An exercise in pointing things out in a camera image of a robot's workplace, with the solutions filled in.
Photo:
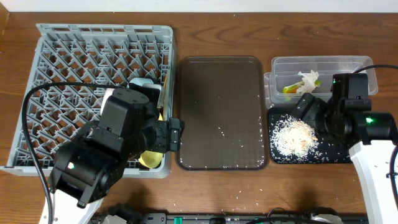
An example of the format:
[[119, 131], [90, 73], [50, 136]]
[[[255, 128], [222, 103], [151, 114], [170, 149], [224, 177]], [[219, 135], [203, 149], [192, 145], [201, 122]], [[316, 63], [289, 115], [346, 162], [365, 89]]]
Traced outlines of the yellow plate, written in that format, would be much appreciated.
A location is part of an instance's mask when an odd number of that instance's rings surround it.
[[152, 151], [152, 146], [155, 142], [155, 131], [154, 131], [155, 119], [152, 118], [146, 122], [142, 133], [146, 141], [145, 151], [140, 155], [139, 162], [150, 169], [156, 168], [163, 159], [163, 154], [160, 152]]

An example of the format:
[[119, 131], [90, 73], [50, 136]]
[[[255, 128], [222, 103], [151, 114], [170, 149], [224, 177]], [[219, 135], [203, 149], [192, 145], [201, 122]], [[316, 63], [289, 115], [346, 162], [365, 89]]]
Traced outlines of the green orange snack wrapper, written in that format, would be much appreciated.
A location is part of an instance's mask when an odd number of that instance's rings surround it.
[[313, 86], [307, 86], [304, 81], [294, 83], [293, 85], [285, 86], [282, 90], [283, 94], [301, 94], [311, 93], [316, 87], [321, 85], [320, 80], [316, 80]]

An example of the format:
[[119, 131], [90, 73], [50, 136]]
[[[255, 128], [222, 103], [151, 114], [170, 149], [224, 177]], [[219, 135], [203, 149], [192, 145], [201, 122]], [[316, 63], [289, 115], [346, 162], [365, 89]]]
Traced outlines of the white napkin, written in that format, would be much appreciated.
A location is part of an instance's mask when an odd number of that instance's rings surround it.
[[321, 84], [321, 81], [318, 79], [319, 73], [313, 70], [309, 73], [299, 72], [298, 75], [302, 76], [303, 84], [297, 89], [296, 93], [311, 93]]

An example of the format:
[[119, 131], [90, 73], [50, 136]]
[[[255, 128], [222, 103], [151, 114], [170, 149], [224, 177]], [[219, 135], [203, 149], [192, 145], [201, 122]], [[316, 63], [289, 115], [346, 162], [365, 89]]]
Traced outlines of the light blue bowl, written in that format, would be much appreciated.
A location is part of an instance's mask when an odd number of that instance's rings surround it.
[[141, 86], [144, 88], [151, 88], [151, 89], [156, 89], [156, 90], [163, 90], [163, 86], [160, 84], [155, 84], [152, 79], [150, 78], [133, 78], [129, 84], [128, 88], [134, 89], [137, 86]]

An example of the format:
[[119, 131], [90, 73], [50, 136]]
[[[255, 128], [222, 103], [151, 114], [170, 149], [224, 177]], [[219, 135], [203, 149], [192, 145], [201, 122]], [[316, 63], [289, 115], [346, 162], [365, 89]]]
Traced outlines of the wooden chopstick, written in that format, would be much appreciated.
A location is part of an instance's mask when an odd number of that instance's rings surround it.
[[163, 108], [165, 108], [167, 106], [167, 101], [168, 101], [168, 99], [167, 99], [168, 98], [168, 87], [169, 87], [168, 82], [169, 82], [169, 74], [166, 74], [165, 80], [164, 80], [164, 85], [163, 85], [163, 88], [164, 88], [164, 105], [163, 105]]

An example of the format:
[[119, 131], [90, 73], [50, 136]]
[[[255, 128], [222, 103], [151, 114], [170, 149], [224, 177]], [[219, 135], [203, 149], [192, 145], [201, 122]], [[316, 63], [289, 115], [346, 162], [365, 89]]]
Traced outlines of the pink bowl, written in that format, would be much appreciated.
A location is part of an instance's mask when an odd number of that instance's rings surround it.
[[102, 104], [101, 104], [100, 114], [103, 113], [103, 110], [104, 110], [106, 101], [107, 101], [107, 99], [113, 94], [113, 91], [114, 91], [114, 88], [107, 88], [107, 89], [106, 89], [106, 91], [105, 91], [105, 93], [104, 93], [103, 100], [102, 100]]

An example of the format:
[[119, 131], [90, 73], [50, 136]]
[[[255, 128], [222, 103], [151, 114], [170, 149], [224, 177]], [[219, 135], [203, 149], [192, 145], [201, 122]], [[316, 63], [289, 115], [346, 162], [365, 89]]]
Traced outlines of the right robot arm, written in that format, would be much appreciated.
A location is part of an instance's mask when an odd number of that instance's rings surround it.
[[305, 93], [291, 115], [349, 153], [370, 223], [397, 223], [397, 125], [374, 112], [367, 96], [333, 95], [325, 102]]

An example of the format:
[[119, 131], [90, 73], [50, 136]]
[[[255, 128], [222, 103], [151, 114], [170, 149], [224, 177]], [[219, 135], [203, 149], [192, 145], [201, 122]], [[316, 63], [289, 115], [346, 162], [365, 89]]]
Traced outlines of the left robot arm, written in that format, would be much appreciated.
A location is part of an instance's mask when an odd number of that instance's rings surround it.
[[42, 222], [87, 223], [129, 159], [143, 152], [180, 149], [185, 123], [177, 118], [107, 118], [87, 123], [55, 155], [49, 175], [50, 200]]

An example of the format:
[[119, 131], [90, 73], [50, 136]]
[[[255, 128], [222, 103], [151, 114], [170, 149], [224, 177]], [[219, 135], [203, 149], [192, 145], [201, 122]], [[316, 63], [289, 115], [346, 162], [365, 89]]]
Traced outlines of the rice food waste pile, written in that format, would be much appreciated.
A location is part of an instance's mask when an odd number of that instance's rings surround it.
[[319, 145], [315, 130], [291, 115], [283, 115], [272, 126], [271, 146], [283, 156], [305, 157]]

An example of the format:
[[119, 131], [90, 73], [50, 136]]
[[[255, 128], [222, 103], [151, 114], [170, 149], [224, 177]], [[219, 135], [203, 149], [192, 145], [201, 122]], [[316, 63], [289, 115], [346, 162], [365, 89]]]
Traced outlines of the grey dishwasher rack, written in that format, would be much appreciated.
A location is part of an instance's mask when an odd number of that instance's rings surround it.
[[100, 118], [106, 85], [133, 78], [164, 85], [163, 119], [173, 115], [177, 46], [169, 26], [38, 24], [41, 34], [27, 82], [40, 90], [28, 104], [30, 137], [45, 175], [58, 148], [89, 121]]

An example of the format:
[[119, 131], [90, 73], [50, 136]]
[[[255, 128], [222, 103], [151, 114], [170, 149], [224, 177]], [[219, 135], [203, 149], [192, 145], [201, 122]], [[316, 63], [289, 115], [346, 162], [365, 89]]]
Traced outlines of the black plastic bin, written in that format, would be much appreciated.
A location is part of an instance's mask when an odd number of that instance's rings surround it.
[[271, 146], [271, 133], [274, 130], [273, 124], [280, 120], [283, 115], [290, 115], [291, 108], [271, 108], [267, 112], [267, 127], [269, 136], [269, 149], [271, 159], [277, 164], [349, 164], [351, 159], [347, 150], [341, 145], [330, 141], [317, 133], [319, 145], [310, 151], [305, 157], [283, 156]]

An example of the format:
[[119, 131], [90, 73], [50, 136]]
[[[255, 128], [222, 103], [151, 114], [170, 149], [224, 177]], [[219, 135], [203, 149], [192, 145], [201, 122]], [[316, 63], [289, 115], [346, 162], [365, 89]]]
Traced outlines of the clear plastic bin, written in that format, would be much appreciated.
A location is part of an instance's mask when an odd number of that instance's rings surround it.
[[319, 74], [320, 86], [312, 94], [324, 101], [331, 98], [333, 75], [353, 73], [373, 64], [368, 56], [290, 56], [276, 57], [271, 62], [271, 71], [264, 74], [264, 97], [266, 108], [295, 105], [301, 94], [284, 94], [283, 87], [302, 81], [302, 73], [311, 71]]

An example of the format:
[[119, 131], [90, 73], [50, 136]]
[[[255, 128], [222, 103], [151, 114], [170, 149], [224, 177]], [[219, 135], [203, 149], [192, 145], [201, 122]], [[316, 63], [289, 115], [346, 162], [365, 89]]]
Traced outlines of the brown serving tray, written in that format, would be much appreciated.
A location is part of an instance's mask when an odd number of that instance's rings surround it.
[[257, 171], [269, 163], [263, 69], [251, 56], [186, 57], [175, 112], [185, 122], [177, 164], [189, 171]]

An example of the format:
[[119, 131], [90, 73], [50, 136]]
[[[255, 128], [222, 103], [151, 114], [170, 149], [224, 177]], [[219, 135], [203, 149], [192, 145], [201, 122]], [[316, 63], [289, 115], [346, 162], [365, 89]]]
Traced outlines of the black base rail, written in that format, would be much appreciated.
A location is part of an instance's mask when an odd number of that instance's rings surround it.
[[90, 224], [107, 223], [139, 223], [139, 224], [240, 224], [256, 220], [258, 223], [308, 223], [310, 220], [325, 223], [357, 223], [366, 224], [368, 218], [361, 215], [343, 215], [331, 208], [318, 207], [307, 210], [303, 213], [287, 211], [283, 208], [273, 208], [263, 214], [167, 214], [167, 213], [139, 213], [126, 204], [118, 204], [111, 207], [107, 212], [94, 215]]

